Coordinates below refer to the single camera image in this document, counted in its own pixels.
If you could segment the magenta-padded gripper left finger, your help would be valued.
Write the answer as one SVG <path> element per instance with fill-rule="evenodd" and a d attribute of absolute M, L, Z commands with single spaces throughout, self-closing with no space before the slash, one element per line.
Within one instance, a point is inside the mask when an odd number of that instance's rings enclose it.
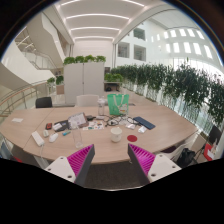
<path fill-rule="evenodd" d="M 46 168 L 46 171 L 83 186 L 94 155 L 95 148 L 91 144 L 68 157 L 58 157 Z"/>

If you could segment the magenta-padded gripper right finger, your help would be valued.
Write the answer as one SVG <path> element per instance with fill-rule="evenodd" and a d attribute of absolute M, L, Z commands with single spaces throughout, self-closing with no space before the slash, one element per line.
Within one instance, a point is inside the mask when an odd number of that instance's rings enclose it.
<path fill-rule="evenodd" d="M 155 155 L 133 144 L 128 144 L 128 155 L 141 185 L 147 185 L 180 170 L 167 156 Z"/>

